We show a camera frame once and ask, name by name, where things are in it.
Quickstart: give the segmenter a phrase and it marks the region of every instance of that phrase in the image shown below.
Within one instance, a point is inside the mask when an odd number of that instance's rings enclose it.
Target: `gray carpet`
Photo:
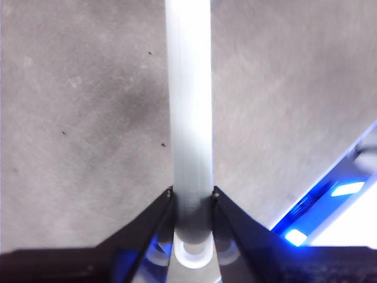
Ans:
[[[215,183],[270,226],[377,118],[377,3],[212,4]],[[1,20],[2,251],[99,243],[172,183],[164,2]],[[168,280],[218,276],[173,258]]]

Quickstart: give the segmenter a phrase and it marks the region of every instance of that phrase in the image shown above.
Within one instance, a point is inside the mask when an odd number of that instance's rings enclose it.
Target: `blue led light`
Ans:
[[[331,196],[344,196],[357,193],[361,190],[365,182],[351,183],[347,185],[338,186],[331,194]]]
[[[293,229],[289,231],[287,235],[285,235],[285,238],[295,246],[301,246],[306,240],[307,236],[297,229]]]

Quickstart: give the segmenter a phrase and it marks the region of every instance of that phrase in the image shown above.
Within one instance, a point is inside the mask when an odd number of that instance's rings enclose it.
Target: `white pole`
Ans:
[[[165,0],[176,233],[210,235],[213,190],[210,0]]]

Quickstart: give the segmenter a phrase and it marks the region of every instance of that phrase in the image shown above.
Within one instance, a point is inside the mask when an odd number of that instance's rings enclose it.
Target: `black plastic part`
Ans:
[[[377,251],[366,247],[295,247],[253,220],[217,187],[212,217],[224,283],[362,283],[377,278]]]
[[[132,222],[93,248],[18,250],[0,256],[0,282],[132,282],[152,275],[165,282],[167,263],[146,260],[151,246],[172,245],[174,195],[167,189]],[[160,250],[169,259],[171,248]]]

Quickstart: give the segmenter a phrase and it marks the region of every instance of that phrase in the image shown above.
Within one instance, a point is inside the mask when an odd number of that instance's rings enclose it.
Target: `black metal bracket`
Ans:
[[[376,283],[377,251],[295,247],[213,192],[213,236],[224,283]]]
[[[132,222],[92,248],[17,250],[0,256],[0,282],[165,282],[175,198],[165,190]]]

